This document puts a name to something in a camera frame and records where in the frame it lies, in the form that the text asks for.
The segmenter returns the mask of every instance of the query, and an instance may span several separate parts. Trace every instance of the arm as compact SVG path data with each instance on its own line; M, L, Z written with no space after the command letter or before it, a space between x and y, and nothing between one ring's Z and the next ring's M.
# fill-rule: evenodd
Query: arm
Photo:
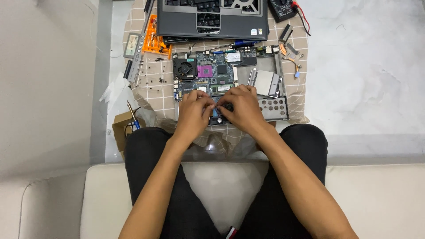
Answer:
M158 163L131 209L119 239L159 238L181 157L208 125L214 106L214 102L203 91L194 90L183 96L176 131L167 141Z
M221 106L225 102L233 104L233 112ZM325 186L264 120L254 87L232 88L217 105L230 122L251 135L264 150L292 211L314 238L358 238Z

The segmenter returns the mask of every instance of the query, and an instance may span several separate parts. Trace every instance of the black pants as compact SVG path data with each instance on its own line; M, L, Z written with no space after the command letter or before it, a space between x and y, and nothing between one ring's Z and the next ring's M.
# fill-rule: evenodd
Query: black pants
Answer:
M323 132L313 125L291 125L280 136L324 184L327 141ZM133 204L170 137L166 131L154 127L136 130L129 136L125 148L125 168ZM223 238L190 188L181 165L161 238ZM236 238L311 238L292 212L271 165Z

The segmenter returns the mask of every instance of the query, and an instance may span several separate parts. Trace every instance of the white sofa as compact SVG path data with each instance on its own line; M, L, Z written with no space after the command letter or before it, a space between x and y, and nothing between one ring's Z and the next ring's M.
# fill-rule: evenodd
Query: white sofa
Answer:
M238 227L267 163L184 163L220 231ZM117 238L131 210L123 163L0 183L0 239ZM333 166L326 187L366 238L425 238L425 164Z

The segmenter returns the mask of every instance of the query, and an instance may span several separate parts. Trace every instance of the blue soldering iron handle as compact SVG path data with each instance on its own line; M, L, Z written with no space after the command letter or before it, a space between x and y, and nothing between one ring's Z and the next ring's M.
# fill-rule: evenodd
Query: blue soldering iron handle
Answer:
M140 124L138 120L134 121L134 125L136 126L136 129L140 129Z
M260 43L261 41L250 41L250 40L236 40L234 45L235 46L244 46L244 45L254 45L257 43Z

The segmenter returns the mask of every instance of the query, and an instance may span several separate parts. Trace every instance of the pink cpu socket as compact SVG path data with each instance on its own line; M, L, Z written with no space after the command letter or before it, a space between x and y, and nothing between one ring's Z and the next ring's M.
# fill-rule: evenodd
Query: pink cpu socket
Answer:
M198 66L198 78L212 77L213 67L211 65L199 65Z

